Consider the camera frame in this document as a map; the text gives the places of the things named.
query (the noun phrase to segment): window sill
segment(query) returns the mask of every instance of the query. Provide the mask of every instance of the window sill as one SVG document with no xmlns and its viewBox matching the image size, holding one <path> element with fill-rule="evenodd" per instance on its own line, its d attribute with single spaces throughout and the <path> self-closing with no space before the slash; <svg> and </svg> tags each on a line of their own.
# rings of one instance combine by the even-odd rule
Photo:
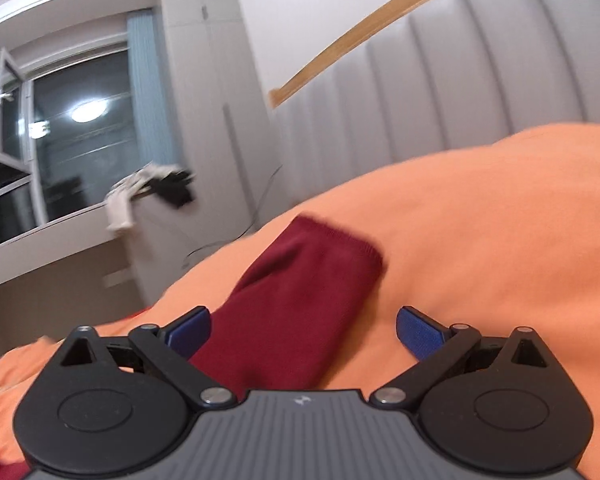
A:
<svg viewBox="0 0 600 480">
<path fill-rule="evenodd" d="M 99 203 L 0 244 L 0 284 L 113 240 Z"/>
</svg>

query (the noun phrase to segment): blue gripper pad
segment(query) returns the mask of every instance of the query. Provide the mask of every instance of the blue gripper pad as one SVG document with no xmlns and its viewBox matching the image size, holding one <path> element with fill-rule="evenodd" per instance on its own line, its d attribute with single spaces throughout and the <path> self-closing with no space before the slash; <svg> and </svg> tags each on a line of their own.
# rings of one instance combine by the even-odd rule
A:
<svg viewBox="0 0 600 480">
<path fill-rule="evenodd" d="M 192 311 L 188 319 L 165 327 L 164 342 L 181 357 L 189 359 L 209 339 L 211 335 L 211 314 L 206 308 Z"/>
<path fill-rule="evenodd" d="M 406 346 L 418 360 L 422 361 L 438 350 L 446 341 L 442 325 L 427 317 L 414 313 L 414 309 L 402 307 L 395 320 L 395 331 L 400 342 Z"/>
</svg>

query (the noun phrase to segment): light blue curtain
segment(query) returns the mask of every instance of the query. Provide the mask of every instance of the light blue curtain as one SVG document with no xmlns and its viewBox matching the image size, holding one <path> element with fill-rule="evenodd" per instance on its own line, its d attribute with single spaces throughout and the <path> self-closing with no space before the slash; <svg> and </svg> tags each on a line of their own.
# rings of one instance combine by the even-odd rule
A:
<svg viewBox="0 0 600 480">
<path fill-rule="evenodd" d="M 179 162 L 168 116 L 166 92 L 160 78 L 160 59 L 151 10 L 130 12 L 126 19 L 129 77 L 141 163 Z"/>
</svg>

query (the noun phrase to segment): orange blanket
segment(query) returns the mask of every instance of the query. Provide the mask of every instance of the orange blanket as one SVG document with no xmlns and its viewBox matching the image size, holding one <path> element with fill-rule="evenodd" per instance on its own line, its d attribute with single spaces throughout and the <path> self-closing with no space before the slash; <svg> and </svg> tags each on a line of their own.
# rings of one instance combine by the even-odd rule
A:
<svg viewBox="0 0 600 480">
<path fill-rule="evenodd" d="M 149 311 L 100 327 L 125 334 L 165 324 L 197 304 L 216 309 L 247 266 L 299 212 L 376 243 L 388 265 L 326 388 L 366 394 L 414 364 L 395 337 L 413 304 L 444 324 L 487 335 L 531 325 L 590 404 L 593 439 L 580 464 L 600 480 L 600 126 L 535 128 L 483 148 L 410 160 L 305 202 L 196 266 Z M 55 345 L 0 360 L 0 459 L 20 460 L 13 410 Z"/>
</svg>

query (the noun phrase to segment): red sock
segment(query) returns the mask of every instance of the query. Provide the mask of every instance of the red sock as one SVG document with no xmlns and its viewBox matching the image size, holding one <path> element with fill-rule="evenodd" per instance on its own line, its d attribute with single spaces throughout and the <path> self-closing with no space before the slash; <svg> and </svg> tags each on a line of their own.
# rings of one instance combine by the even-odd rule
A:
<svg viewBox="0 0 600 480">
<path fill-rule="evenodd" d="M 189 360 L 243 398 L 313 388 L 382 273 L 368 242 L 299 216 L 244 273 Z"/>
</svg>

